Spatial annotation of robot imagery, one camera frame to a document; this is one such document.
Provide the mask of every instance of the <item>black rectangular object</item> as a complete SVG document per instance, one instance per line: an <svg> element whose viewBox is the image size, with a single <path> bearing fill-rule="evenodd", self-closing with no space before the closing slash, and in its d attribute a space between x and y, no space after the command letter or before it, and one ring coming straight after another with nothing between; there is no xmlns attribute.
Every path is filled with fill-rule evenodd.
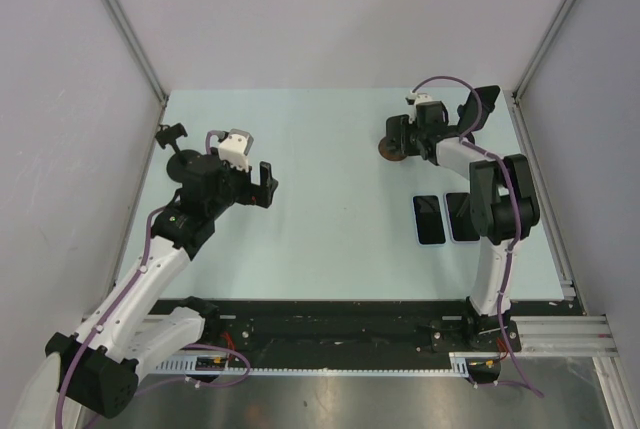
<svg viewBox="0 0 640 429"><path fill-rule="evenodd" d="M444 244L446 238L438 196L415 196L413 212L420 244Z"/></svg>
<svg viewBox="0 0 640 429"><path fill-rule="evenodd" d="M471 221L471 195L468 192L450 192L446 196L451 237L457 242L480 240Z"/></svg>

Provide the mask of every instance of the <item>gray floor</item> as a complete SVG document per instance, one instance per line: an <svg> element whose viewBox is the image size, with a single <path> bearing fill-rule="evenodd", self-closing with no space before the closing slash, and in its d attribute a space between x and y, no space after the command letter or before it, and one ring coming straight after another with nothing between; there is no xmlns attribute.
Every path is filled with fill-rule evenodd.
<svg viewBox="0 0 640 429"><path fill-rule="evenodd" d="M545 392L474 390L461 379L253 377L229 389L164 386L107 428L611 428L590 359L523 361ZM508 364L503 379L514 377ZM156 382L158 376L145 382Z"/></svg>

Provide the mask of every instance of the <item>white panel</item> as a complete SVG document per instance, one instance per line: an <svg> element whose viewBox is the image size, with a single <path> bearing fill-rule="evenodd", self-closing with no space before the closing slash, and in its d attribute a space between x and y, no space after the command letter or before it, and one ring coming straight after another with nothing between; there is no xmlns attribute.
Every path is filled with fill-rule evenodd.
<svg viewBox="0 0 640 429"><path fill-rule="evenodd" d="M561 0L122 0L165 89L513 87Z"/></svg>
<svg viewBox="0 0 640 429"><path fill-rule="evenodd" d="M479 243L418 243L413 196L466 192L458 174L419 157L383 159L378 142L390 116L409 112L407 90L176 91L164 122L182 122L180 147L204 151L208 130L254 137L258 177L270 162L280 182L267 209L236 205L164 297L238 299L464 299L478 269ZM466 89L432 88L455 120ZM500 154L519 152L506 101L477 136ZM157 150L149 168L121 266L135 262L151 210L178 185L166 174L173 151ZM512 298L562 299L542 224L522 244Z"/></svg>
<svg viewBox="0 0 640 429"><path fill-rule="evenodd" d="M640 0L581 0L524 99L579 288L640 394Z"/></svg>
<svg viewBox="0 0 640 429"><path fill-rule="evenodd" d="M106 291L158 105L100 0L0 0L0 427Z"/></svg>

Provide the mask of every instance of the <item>white wall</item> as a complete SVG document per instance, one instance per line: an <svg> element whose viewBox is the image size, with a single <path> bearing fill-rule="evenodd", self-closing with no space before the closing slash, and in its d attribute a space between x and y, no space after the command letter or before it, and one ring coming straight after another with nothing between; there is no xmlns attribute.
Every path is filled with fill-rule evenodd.
<svg viewBox="0 0 640 429"><path fill-rule="evenodd" d="M640 0L580 0L524 115L573 271L640 397Z"/></svg>
<svg viewBox="0 0 640 429"><path fill-rule="evenodd" d="M0 0L0 427L98 302L159 106L100 0Z"/></svg>
<svg viewBox="0 0 640 429"><path fill-rule="evenodd" d="M512 88L562 0L122 0L166 89Z"/></svg>

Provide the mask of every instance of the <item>white table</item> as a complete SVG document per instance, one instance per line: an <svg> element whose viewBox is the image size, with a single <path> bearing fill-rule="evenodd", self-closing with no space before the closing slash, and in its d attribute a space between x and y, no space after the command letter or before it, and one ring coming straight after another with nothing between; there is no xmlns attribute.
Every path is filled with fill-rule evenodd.
<svg viewBox="0 0 640 429"><path fill-rule="evenodd" d="M467 91L429 88L452 121ZM184 149L204 151L211 129L254 136L259 161L280 181L265 210L236 205L216 233L165 291L165 298L463 299L473 285L478 243L418 244L412 198L467 192L460 176L422 161L378 154L387 117L408 113L405 89L174 91L165 124L181 122ZM520 152L501 95L477 143L503 155ZM165 172L173 151L156 147L120 273L142 250L147 214L178 187ZM562 299L542 224L523 245L513 275L516 300Z"/></svg>

